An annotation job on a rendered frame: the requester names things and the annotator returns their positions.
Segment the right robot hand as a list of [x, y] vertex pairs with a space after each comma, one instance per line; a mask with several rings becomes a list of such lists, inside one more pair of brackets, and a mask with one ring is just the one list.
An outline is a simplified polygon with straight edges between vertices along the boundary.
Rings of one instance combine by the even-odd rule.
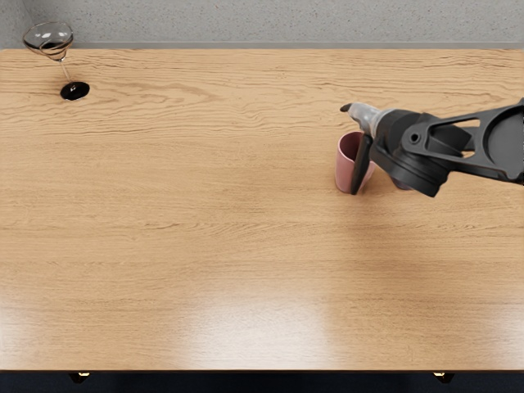
[[368, 104], [355, 102], [344, 105], [341, 108], [341, 112], [347, 113], [359, 125], [359, 131], [355, 132], [366, 133], [373, 139], [377, 121], [381, 118], [382, 111]]

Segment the pink cup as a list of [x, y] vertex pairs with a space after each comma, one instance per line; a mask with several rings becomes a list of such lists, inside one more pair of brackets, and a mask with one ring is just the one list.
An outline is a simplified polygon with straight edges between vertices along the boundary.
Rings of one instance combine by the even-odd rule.
[[337, 144], [335, 182], [344, 193], [356, 195], [372, 177], [376, 164], [370, 158], [373, 139], [363, 132], [344, 134]]

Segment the cocktail glass with dark liquid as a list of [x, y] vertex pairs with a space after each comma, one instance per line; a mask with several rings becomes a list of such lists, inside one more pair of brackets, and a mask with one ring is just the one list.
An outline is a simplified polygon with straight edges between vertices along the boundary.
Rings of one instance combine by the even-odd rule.
[[23, 35], [23, 44], [32, 52], [55, 61], [60, 65], [67, 83], [61, 88], [60, 96], [66, 101], [77, 101], [86, 97], [90, 86], [74, 80], [64, 64], [66, 55], [74, 42], [74, 32], [69, 24], [60, 21], [43, 22], [29, 28]]

